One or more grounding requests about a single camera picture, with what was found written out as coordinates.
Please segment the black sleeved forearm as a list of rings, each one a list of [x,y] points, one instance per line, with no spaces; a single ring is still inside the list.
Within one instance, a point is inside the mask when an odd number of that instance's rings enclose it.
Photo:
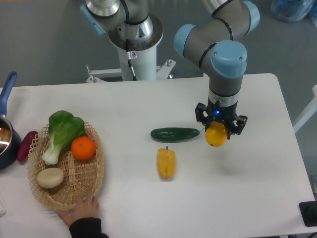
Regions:
[[[109,238],[102,232],[100,218],[81,218],[69,226],[72,238]]]

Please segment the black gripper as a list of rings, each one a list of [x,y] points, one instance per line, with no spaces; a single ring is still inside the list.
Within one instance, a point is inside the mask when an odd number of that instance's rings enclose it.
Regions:
[[[208,99],[208,105],[198,103],[195,108],[196,121],[204,127],[209,127],[212,121],[230,123],[227,139],[232,135],[240,135],[247,123],[248,117],[236,115],[237,102],[228,107],[216,106]]]

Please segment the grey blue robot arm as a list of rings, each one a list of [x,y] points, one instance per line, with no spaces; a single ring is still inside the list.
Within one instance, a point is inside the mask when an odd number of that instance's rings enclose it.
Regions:
[[[247,51],[239,39],[257,27],[260,13],[248,0],[206,0],[204,5],[211,22],[203,27],[183,25],[173,45],[179,55],[209,77],[208,103],[199,103],[195,109],[206,140],[228,140],[243,131],[248,119],[236,114],[247,66]],[[86,0],[80,11],[97,34],[107,33],[116,46],[123,80],[157,78],[157,45],[163,28],[149,12],[148,1]]]

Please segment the person's hand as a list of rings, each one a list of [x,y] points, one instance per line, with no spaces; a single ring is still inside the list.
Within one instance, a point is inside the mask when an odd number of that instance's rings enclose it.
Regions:
[[[77,197],[72,214],[68,215],[66,212],[60,210],[56,211],[56,213],[70,227],[74,222],[83,218],[99,218],[99,202],[93,192],[89,190],[85,199],[82,195]]]

